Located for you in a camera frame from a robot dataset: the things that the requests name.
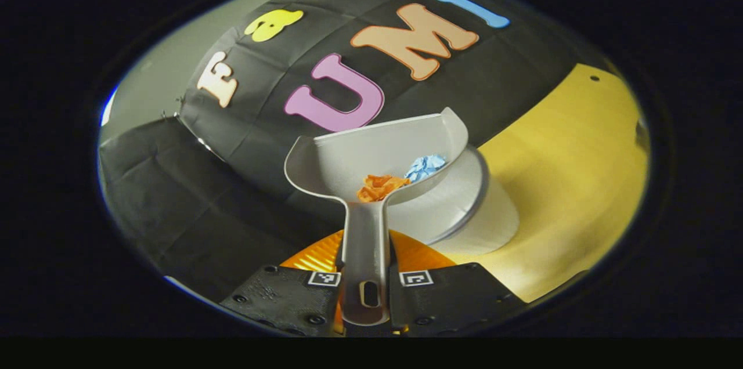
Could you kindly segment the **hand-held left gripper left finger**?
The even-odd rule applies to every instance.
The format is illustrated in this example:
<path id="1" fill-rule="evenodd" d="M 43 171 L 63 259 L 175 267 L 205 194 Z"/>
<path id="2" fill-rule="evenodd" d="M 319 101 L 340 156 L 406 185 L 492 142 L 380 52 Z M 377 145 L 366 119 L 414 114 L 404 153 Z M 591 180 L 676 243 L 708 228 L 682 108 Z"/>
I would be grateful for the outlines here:
<path id="1" fill-rule="evenodd" d="M 298 337 L 341 337 L 341 274 L 336 258 L 342 231 L 313 243 L 281 265 L 260 266 L 220 305 Z"/>

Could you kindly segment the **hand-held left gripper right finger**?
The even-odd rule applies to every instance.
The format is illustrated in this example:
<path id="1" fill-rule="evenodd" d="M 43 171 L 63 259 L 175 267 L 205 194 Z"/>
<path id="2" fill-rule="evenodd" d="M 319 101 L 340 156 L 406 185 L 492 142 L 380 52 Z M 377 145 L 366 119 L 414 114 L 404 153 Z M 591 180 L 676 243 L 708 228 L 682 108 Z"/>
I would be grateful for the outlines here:
<path id="1" fill-rule="evenodd" d="M 477 262 L 456 264 L 391 231 L 389 309 L 402 337 L 466 337 L 517 318 L 528 305 Z"/>

